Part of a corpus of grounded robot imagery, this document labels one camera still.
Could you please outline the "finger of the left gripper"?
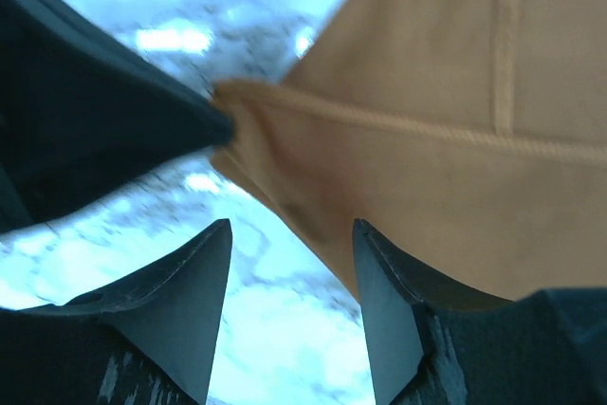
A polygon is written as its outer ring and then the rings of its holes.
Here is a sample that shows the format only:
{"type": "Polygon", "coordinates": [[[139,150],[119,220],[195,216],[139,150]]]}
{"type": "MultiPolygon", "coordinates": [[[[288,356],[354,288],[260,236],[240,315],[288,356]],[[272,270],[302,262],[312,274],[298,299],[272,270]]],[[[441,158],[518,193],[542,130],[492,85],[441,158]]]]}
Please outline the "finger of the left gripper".
{"type": "Polygon", "coordinates": [[[69,215],[230,119],[63,0],[1,0],[1,229],[69,215]]]}

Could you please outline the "brown cloth napkin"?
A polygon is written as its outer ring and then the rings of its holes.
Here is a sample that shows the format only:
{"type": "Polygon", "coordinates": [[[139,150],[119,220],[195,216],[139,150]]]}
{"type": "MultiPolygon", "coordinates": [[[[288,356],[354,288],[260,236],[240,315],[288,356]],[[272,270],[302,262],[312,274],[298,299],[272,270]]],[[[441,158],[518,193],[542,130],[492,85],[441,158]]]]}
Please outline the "brown cloth napkin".
{"type": "Polygon", "coordinates": [[[350,290],[368,220],[508,299],[606,283],[606,0],[347,0],[212,156],[350,290]]]}

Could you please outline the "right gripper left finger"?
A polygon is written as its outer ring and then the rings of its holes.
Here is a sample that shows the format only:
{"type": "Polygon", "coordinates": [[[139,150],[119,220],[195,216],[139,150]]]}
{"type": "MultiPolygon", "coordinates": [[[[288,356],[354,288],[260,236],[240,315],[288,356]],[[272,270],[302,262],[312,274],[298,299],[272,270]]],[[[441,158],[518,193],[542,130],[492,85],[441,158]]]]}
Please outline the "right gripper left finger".
{"type": "Polygon", "coordinates": [[[231,226],[66,304],[1,313],[5,404],[202,404],[227,288],[231,226]]]}

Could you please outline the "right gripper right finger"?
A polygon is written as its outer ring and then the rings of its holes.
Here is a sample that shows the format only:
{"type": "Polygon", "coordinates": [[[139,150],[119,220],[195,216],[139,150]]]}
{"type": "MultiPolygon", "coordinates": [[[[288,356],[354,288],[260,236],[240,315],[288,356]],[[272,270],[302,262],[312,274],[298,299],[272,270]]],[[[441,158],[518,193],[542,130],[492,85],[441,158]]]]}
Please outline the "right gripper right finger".
{"type": "Polygon", "coordinates": [[[508,301],[459,283],[369,222],[353,251],[379,404],[602,404],[606,291],[508,301]]]}

